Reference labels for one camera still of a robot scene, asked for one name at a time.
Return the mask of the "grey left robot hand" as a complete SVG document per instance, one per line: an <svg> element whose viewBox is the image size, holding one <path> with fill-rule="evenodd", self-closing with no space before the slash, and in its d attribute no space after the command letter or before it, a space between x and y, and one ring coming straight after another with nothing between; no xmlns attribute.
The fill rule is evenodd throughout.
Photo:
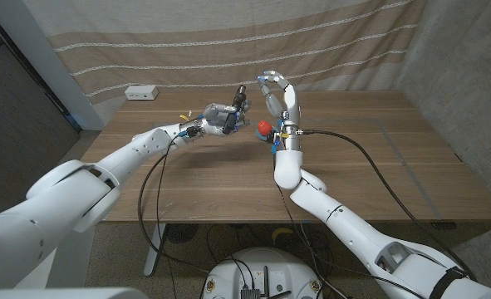
<svg viewBox="0 0 491 299"><path fill-rule="evenodd" d="M239 107L217 103L208 105L199 124L200 134L225 137L250 125L245 115L249 107L247 100Z"/></svg>

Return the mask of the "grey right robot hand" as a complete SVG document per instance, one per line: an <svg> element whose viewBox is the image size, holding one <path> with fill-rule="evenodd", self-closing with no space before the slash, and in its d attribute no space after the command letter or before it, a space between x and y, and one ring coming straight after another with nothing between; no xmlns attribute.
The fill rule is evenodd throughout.
<svg viewBox="0 0 491 299"><path fill-rule="evenodd" d="M282 121L281 131L287 137L283 137L286 150L300 150L300 141L297 131L300 128L301 108L293 85L277 71L264 71L257 76L258 86L266 99L269 113ZM285 107L271 92L268 82L276 83L283 90Z"/></svg>

